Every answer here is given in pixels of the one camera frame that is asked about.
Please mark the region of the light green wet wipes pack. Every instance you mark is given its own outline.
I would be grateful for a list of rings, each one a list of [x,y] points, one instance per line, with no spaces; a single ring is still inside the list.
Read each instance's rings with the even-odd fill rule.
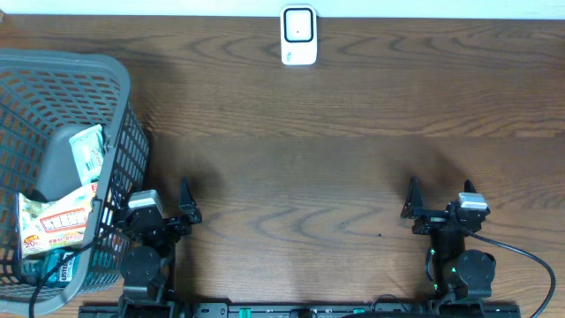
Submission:
[[[104,159],[102,126],[94,125],[76,133],[69,143],[81,184],[98,180]]]

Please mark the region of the teal Listerine mouthwash bottle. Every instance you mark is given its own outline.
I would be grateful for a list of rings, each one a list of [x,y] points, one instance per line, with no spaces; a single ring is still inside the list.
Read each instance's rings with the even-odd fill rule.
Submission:
[[[38,285],[42,279],[61,261],[73,255],[72,250],[54,249],[39,258],[26,258],[19,264],[19,276],[27,284]],[[65,287],[74,278],[80,256],[77,255],[62,264],[51,276],[45,286]]]

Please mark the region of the cream snack bag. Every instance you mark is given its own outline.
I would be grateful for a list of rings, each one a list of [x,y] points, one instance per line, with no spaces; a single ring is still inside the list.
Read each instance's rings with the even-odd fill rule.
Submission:
[[[98,183],[83,185],[62,199],[39,202],[18,194],[18,226],[22,258],[81,245]]]

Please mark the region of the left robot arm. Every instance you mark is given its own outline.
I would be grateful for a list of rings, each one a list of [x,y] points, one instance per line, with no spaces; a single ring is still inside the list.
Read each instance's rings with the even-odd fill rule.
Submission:
[[[191,306],[174,292],[176,244],[202,222],[189,182],[182,179],[178,216],[162,215],[155,190],[133,193],[122,208],[117,227],[135,247],[120,262],[124,279],[119,317],[192,317]]]

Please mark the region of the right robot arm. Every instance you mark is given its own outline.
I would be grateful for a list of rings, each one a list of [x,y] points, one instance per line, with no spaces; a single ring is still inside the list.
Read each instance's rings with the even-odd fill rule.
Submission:
[[[443,301],[475,301],[492,295],[496,260],[491,254],[465,247],[465,239],[481,230],[489,214],[485,197],[470,180],[444,209],[429,209],[418,179],[411,178],[401,217],[414,222],[414,234],[430,238],[426,275]]]

